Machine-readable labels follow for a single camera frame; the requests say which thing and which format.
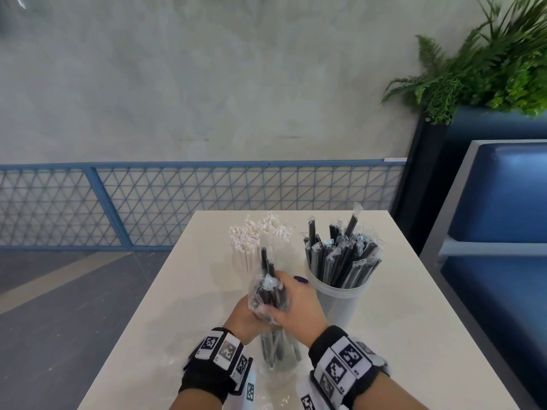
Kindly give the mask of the black wristband with tags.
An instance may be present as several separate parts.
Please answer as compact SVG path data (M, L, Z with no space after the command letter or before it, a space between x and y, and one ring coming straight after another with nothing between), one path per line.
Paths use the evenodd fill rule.
M383 357L335 325L313 342L309 358L313 368L297 385L301 410L352 410L380 373L391 376Z
M255 410L254 359L230 330L213 328L183 366L178 392L188 389L212 394L221 401L223 410Z

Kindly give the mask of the black right wristband with tags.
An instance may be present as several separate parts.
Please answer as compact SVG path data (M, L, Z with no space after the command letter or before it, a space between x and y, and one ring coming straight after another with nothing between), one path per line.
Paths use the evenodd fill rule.
M313 368L297 385L301 410L352 410L380 373L391 376L383 357L335 325L313 342L309 358Z

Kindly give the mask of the black left wristband with tags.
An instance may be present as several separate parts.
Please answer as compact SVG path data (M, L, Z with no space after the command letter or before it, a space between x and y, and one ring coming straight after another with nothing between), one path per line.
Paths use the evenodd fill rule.
M178 392L188 389L212 394L221 401L223 410L255 410L254 359L230 330L213 328L183 366Z

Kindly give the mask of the person's right hand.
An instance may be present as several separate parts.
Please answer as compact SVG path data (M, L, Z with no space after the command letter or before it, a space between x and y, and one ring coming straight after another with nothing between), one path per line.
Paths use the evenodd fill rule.
M264 304L259 313L273 320L297 341L310 348L315 340L329 327L319 304L316 290L309 284L298 290L285 288L289 306L286 310Z

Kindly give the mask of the person's left hand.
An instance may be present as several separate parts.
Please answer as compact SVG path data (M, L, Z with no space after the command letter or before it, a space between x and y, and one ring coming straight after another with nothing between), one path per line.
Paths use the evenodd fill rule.
M222 325L243 345L249 345L258 336L270 332L272 327L267 321L257 317L248 307L248 295L243 296Z

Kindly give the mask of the person's right forearm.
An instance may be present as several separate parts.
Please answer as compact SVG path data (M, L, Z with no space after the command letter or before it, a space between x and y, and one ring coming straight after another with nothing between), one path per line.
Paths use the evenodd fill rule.
M342 408L344 410L429 410L383 372L379 372L370 388L354 399L352 406L343 405Z

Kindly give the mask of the person's left forearm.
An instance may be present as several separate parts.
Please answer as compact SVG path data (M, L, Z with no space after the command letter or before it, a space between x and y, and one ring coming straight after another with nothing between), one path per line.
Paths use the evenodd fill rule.
M181 390L168 410L222 410L222 401L210 392L197 388Z

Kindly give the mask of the blue metal mesh railing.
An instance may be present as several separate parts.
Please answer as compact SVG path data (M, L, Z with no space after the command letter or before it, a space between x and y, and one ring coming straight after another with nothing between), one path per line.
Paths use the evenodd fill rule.
M0 165L0 249L167 251L196 211L388 210L406 158Z

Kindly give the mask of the green fern plant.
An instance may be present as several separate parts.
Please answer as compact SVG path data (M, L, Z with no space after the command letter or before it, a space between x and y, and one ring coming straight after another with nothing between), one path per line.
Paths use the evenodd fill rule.
M422 73L395 78L381 103L401 96L426 121L449 125L461 106L536 117L547 112L547 0L477 0L484 15L449 56L434 38L416 35Z

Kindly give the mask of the bunch of wrapped black straws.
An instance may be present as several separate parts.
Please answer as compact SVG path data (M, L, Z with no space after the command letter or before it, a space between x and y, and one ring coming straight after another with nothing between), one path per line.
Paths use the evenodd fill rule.
M326 239L319 236L315 217L308 218L303 235L307 266L315 278L330 288L359 289L369 282L382 262L383 241L372 228L359 222L363 210L355 202L347 223L332 220Z

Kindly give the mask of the blue cushioned bench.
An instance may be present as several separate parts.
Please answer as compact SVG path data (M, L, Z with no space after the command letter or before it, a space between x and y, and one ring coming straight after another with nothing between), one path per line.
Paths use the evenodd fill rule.
M420 260L519 410L547 410L547 139L472 141Z

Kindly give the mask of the bunch of white paper straws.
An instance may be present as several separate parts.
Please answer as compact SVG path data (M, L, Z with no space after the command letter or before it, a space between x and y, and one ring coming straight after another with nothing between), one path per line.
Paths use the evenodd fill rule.
M262 239L268 245L269 238L289 242L292 235L293 227L282 222L274 212L268 212L257 221L247 215L242 226L229 227L234 271L241 277L250 278L260 271Z

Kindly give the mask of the clear plastic cup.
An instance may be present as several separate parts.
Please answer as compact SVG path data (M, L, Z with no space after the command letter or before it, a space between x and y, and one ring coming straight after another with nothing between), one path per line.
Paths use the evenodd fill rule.
M359 300L371 284L371 280L354 289L333 288L317 279L304 260L305 278L315 288L319 303L329 324L344 330L348 328Z

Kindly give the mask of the dark blue planter box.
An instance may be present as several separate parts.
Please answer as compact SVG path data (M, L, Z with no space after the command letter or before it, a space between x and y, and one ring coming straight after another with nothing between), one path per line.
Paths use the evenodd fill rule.
M415 129L390 214L417 255L433 228L473 140L547 139L547 111L527 116L461 106L448 125L426 121Z

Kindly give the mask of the clear bag of black straws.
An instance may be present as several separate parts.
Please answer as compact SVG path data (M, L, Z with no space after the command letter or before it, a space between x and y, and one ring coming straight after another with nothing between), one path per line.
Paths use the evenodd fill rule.
M260 308L270 305L277 310L286 310L289 306L286 290L275 273L275 264L269 258L267 248L261 248L259 273L250 286L249 308L271 326L276 325L273 318L261 313ZM287 372L296 368L303 359L298 341L282 329L261 334L259 342L266 371Z

